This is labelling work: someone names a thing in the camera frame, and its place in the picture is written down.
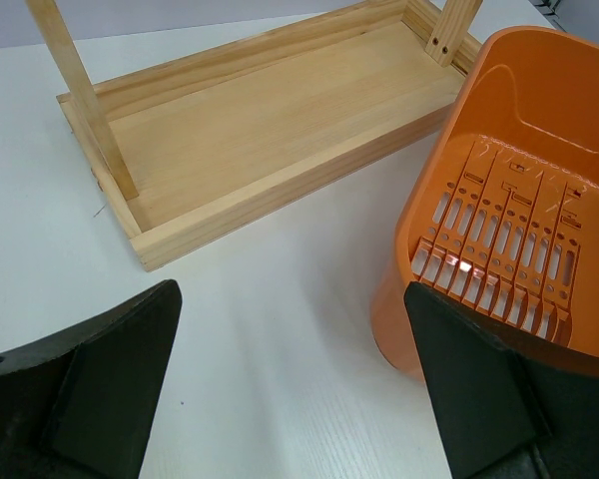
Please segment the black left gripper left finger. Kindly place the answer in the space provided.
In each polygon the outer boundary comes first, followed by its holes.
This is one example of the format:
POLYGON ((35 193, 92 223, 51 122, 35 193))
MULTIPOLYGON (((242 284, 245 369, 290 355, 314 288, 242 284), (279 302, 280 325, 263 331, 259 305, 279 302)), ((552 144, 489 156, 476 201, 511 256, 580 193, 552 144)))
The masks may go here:
POLYGON ((182 302, 163 280, 0 352, 0 478, 138 477, 182 302))

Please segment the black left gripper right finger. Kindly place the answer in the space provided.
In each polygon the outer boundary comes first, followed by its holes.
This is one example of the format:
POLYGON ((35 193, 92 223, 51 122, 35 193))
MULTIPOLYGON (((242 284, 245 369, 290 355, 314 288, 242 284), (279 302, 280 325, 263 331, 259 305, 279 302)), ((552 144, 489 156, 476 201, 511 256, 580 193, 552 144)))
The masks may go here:
POLYGON ((420 282, 404 305, 453 477, 599 478, 599 357, 420 282))

